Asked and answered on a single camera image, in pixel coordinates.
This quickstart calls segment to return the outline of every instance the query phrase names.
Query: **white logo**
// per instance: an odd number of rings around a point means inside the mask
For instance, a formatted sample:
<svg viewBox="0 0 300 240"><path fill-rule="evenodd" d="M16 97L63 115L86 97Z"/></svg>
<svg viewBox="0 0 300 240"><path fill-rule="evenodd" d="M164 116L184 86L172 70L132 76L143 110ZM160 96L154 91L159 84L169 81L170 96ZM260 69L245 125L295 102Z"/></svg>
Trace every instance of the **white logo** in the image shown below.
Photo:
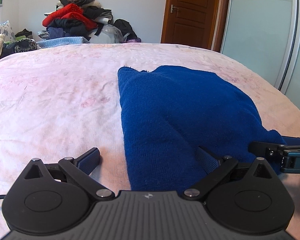
<svg viewBox="0 0 300 240"><path fill-rule="evenodd" d="M145 194L144 197L146 197L147 199L150 199L152 197L154 197L154 195L152 195L151 193Z"/></svg>

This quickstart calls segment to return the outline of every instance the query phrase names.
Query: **gray ribbed panel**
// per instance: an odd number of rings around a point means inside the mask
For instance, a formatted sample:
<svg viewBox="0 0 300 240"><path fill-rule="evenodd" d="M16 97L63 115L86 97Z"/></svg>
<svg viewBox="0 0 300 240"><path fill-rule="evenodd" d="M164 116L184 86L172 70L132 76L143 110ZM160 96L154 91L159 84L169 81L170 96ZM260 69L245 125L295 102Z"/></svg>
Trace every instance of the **gray ribbed panel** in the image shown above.
<svg viewBox="0 0 300 240"><path fill-rule="evenodd" d="M80 225L55 236L11 232L4 240L293 240L285 232L245 236L218 225L199 202L176 192L122 191L119 198L99 202Z"/></svg>

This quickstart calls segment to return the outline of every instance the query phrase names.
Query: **wooden door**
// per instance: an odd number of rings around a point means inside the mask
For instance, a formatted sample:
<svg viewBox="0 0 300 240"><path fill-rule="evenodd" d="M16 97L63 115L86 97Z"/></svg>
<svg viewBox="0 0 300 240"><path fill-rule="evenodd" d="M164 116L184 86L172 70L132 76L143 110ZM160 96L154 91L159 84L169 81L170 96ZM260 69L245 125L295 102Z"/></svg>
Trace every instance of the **wooden door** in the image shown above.
<svg viewBox="0 0 300 240"><path fill-rule="evenodd" d="M217 9L218 0L167 0L162 43L211 49Z"/></svg>

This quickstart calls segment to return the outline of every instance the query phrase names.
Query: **black backpack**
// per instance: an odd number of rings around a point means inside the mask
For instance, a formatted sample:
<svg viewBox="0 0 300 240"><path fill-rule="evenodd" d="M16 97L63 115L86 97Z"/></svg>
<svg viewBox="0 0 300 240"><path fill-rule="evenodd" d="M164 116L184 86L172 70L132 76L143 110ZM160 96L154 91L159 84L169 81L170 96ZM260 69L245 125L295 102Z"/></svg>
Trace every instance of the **black backpack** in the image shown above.
<svg viewBox="0 0 300 240"><path fill-rule="evenodd" d="M121 31L124 38L127 37L127 41L138 38L136 33L133 31L130 23L125 20L118 19L114 22L113 26L117 27Z"/></svg>

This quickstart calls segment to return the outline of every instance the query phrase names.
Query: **bolt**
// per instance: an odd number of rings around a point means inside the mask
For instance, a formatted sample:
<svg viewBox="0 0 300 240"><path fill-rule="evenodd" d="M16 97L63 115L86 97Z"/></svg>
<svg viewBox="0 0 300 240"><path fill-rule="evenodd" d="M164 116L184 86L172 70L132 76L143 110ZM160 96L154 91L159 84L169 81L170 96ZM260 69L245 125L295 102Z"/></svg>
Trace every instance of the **bolt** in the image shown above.
<svg viewBox="0 0 300 240"><path fill-rule="evenodd" d="M189 188L184 191L184 194L188 197L197 197L200 195L200 191L195 188Z"/></svg>
<svg viewBox="0 0 300 240"><path fill-rule="evenodd" d="M99 189L96 192L96 194L98 197L110 197L112 195L112 191L107 188L104 188L104 189Z"/></svg>

